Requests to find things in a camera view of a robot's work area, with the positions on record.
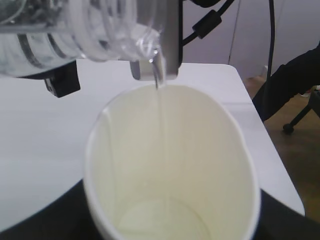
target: tabletop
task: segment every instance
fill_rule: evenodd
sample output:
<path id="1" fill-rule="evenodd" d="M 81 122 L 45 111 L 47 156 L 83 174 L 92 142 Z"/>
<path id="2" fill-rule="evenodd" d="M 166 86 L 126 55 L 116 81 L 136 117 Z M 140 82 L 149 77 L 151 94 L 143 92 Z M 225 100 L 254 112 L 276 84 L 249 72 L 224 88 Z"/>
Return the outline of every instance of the tabletop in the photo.
<path id="1" fill-rule="evenodd" d="M 81 90 L 56 98 L 44 81 L 0 80 L 0 231 L 53 202 L 83 176 L 89 132 L 107 102 L 144 85 L 125 61 L 78 60 Z M 229 65 L 184 63 L 173 84 L 219 101 L 238 122 L 262 189 L 304 214 L 301 199 L 237 73 Z"/>

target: wooden floor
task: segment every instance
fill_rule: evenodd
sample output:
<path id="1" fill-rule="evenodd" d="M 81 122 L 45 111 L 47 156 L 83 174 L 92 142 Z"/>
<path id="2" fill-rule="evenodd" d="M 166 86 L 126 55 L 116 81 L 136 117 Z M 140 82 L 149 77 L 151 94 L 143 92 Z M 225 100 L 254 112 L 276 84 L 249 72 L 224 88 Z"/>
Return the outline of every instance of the wooden floor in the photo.
<path id="1" fill-rule="evenodd" d="M 253 97 L 264 80 L 254 77 L 243 82 Z M 307 97 L 295 96 L 264 125 L 303 201 L 306 215 L 320 223 L 320 118 L 310 111 L 294 128 L 292 135 L 282 132 L 283 125 L 289 123 L 307 103 Z"/>

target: chair wheel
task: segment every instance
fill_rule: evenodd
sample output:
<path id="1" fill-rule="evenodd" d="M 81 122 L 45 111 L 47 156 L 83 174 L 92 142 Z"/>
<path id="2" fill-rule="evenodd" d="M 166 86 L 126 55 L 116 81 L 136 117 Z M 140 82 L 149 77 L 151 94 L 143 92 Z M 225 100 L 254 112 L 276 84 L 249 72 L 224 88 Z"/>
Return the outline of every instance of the chair wheel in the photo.
<path id="1" fill-rule="evenodd" d="M 283 125 L 283 132 L 287 135 L 292 134 L 294 132 L 294 130 L 295 130 L 294 127 L 291 126 L 290 123 Z"/>

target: white wall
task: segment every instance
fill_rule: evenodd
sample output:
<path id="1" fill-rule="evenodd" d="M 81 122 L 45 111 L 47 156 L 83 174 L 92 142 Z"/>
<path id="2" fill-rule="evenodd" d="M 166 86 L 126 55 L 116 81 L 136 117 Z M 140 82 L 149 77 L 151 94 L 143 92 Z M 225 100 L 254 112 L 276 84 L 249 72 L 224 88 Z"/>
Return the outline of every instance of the white wall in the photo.
<path id="1" fill-rule="evenodd" d="M 284 0 L 274 0 L 276 24 Z M 270 14 L 268 0 L 241 0 L 229 64 L 242 78 L 260 75 L 268 64 Z"/>
<path id="2" fill-rule="evenodd" d="M 320 1 L 285 0 L 278 23 L 273 70 L 320 42 Z"/>
<path id="3" fill-rule="evenodd" d="M 319 0 L 274 0 L 276 42 L 273 68 L 315 48 L 320 41 Z M 230 64 L 242 78 L 262 73 L 268 64 L 270 18 L 268 0 L 241 0 Z"/>
<path id="4" fill-rule="evenodd" d="M 221 3 L 214 6 L 219 9 Z M 222 16 L 222 23 L 204 39 L 195 39 L 183 48 L 183 62 L 185 63 L 221 63 L 227 64 L 231 52 L 232 40 L 236 26 L 239 0 Z M 191 1 L 183 3 L 183 36 L 193 32 L 192 26 L 204 17 L 210 9 L 201 8 Z"/>

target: plastic water bottle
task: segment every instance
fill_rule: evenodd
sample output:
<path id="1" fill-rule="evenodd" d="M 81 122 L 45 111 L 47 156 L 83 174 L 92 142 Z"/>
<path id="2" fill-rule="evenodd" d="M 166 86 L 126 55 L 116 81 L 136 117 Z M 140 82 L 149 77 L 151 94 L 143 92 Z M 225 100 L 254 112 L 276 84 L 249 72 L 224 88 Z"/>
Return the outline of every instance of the plastic water bottle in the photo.
<path id="1" fill-rule="evenodd" d="M 165 0 L 1 0 L 0 74 L 28 76 L 76 58 L 151 59 Z"/>

